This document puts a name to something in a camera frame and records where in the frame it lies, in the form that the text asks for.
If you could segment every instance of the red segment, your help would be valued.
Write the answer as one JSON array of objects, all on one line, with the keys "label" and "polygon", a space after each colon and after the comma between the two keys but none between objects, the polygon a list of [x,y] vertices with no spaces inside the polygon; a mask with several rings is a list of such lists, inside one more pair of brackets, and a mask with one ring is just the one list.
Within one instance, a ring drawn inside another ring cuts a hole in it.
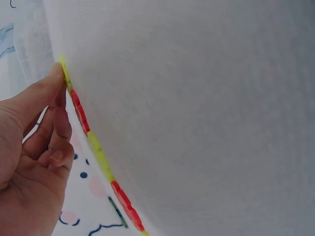
[{"label": "red segment", "polygon": [[76,112],[76,114],[79,118],[79,121],[81,123],[82,129],[83,129],[84,133],[87,134],[90,131],[90,126],[88,124],[87,117],[86,117],[85,112],[83,110],[83,107],[81,105],[79,96],[75,90],[71,90],[70,95],[71,95],[71,99],[72,99],[72,102],[73,102],[73,105],[75,108],[75,112]]},{"label": "red segment", "polygon": [[83,131],[84,131],[85,134],[87,134],[88,132],[90,132],[90,126],[89,126],[89,124],[88,124],[87,121],[84,121],[84,122],[83,122],[82,128],[83,128]]},{"label": "red segment", "polygon": [[111,185],[120,204],[126,207],[130,206],[131,202],[126,193],[120,188],[119,184],[114,180],[111,182]]},{"label": "red segment", "polygon": [[87,117],[85,116],[85,113],[84,113],[82,105],[77,105],[76,109],[77,109],[78,117],[79,117],[79,120],[80,120],[81,124],[83,122],[87,121]]},{"label": "red segment", "polygon": [[72,102],[74,105],[80,105],[80,99],[75,90],[71,90],[70,92]]},{"label": "red segment", "polygon": [[125,207],[123,206],[127,216],[133,222],[137,230],[144,231],[144,226],[142,225],[142,221],[136,212],[136,210],[132,206]]}]

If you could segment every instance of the green segment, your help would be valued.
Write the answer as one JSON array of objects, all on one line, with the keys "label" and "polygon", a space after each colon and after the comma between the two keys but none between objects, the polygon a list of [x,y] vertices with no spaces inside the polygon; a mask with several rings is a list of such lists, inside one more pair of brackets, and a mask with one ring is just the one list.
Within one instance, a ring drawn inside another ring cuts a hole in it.
[{"label": "green segment", "polygon": [[110,203],[113,205],[115,211],[117,212],[119,218],[121,219],[122,221],[122,224],[125,228],[128,228],[128,224],[127,222],[125,221],[123,215],[121,214],[121,212],[119,211],[118,207],[116,206],[116,204],[114,203],[114,200],[111,198],[111,197],[108,197],[108,200],[110,201]]}]

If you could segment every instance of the colorful edge strip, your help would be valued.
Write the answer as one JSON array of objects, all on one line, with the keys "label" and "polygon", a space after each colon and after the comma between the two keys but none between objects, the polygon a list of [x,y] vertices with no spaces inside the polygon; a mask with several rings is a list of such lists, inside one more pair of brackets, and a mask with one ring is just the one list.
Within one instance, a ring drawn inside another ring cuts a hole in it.
[{"label": "colorful edge strip", "polygon": [[[108,161],[106,159],[105,153],[101,149],[98,139],[96,138],[95,134],[90,130],[89,124],[87,122],[87,118],[85,116],[84,109],[81,105],[80,99],[76,91],[72,87],[72,83],[70,80],[70,76],[64,61],[64,57],[60,55],[60,63],[62,64],[64,75],[65,75],[65,82],[67,85],[67,90],[72,98],[73,105],[75,107],[75,111],[81,123],[82,129],[86,136],[88,137],[88,141],[90,144],[90,148],[95,156],[95,159],[103,173],[106,177],[108,182],[110,182],[116,197],[118,198],[120,204],[122,205],[124,211],[126,212],[128,218],[133,222],[134,226],[141,232],[143,236],[149,236],[148,232],[145,231],[144,226],[142,225],[142,221],[136,212],[136,210],[132,207],[132,204],[126,195],[126,193],[120,188],[119,184],[114,178],[114,175],[110,171]],[[108,197],[109,201],[113,204],[113,200],[111,197]],[[123,225],[127,228],[127,223],[123,216],[121,216],[121,220]]]}]

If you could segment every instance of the blue dot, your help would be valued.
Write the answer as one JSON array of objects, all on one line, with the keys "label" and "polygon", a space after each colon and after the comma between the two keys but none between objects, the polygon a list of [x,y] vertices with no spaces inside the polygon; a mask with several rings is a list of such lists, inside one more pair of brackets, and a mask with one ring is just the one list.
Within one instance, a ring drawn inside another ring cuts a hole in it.
[{"label": "blue dot", "polygon": [[88,174],[85,173],[85,172],[82,172],[82,173],[80,174],[80,177],[81,177],[81,178],[86,178],[87,176],[88,176]]}]

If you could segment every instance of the hand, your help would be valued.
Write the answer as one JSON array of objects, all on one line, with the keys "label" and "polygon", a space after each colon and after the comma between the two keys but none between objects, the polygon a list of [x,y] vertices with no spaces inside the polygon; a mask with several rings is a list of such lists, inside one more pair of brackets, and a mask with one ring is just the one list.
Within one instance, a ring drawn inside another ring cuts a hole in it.
[{"label": "hand", "polygon": [[48,77],[0,101],[1,236],[50,236],[57,223],[74,157],[65,90],[56,63]]}]

